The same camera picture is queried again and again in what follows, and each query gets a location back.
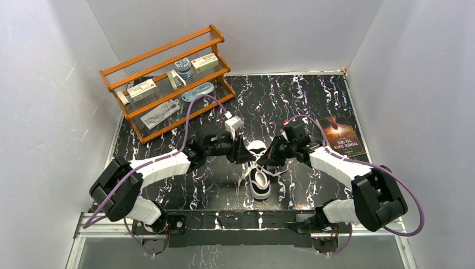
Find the white shoelace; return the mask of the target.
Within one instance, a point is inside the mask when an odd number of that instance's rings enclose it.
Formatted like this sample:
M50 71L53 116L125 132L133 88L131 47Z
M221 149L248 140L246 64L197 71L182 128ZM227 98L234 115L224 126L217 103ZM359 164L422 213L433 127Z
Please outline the white shoelace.
M246 164L241 177L238 180L237 187L240 188L241 182L247 180L249 182L251 191L256 193L257 196L263 196L264 194L270 192L270 180L268 177L277 177L288 170L279 171L272 173L267 170L265 166L257 164L257 159L259 159L265 152L264 147L259 147L256 149L250 149L253 152L256 160Z

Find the black white canvas sneaker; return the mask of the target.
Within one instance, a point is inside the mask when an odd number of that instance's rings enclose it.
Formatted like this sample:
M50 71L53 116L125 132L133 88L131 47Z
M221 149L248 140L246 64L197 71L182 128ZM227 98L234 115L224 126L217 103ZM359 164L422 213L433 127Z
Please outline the black white canvas sneaker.
M271 193L270 181L264 166L257 165L257 160L266 152L267 147L261 140L254 140L247 146L248 151L255 157L253 162L247 164L249 170L247 180L250 185L250 191L254 199L266 200Z

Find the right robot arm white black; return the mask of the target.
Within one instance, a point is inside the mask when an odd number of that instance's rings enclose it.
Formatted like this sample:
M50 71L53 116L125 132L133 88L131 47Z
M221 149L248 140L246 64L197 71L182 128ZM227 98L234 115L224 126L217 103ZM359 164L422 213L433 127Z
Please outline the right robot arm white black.
M397 182L387 172L359 164L323 146L306 133L303 122L284 124L281 134L257 163L283 166L292 158L329 175L352 192L351 199L332 200L317 207L315 216L304 224L312 224L323 232L342 222L362 224L369 231L377 231L408 211Z

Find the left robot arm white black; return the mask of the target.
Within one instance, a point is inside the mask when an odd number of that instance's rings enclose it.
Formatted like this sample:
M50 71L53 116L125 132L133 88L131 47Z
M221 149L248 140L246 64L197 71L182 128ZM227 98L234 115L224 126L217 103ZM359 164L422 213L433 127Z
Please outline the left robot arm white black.
M103 212L111 222L129 218L146 224L153 233L163 232L167 227L165 210L141 197L141 191L163 179L197 170L211 156L245 164L254 161L257 154L246 148L242 137L222 133L206 135L201 141L189 139L182 149L155 158L114 158L90 188L90 196L98 205L94 215Z

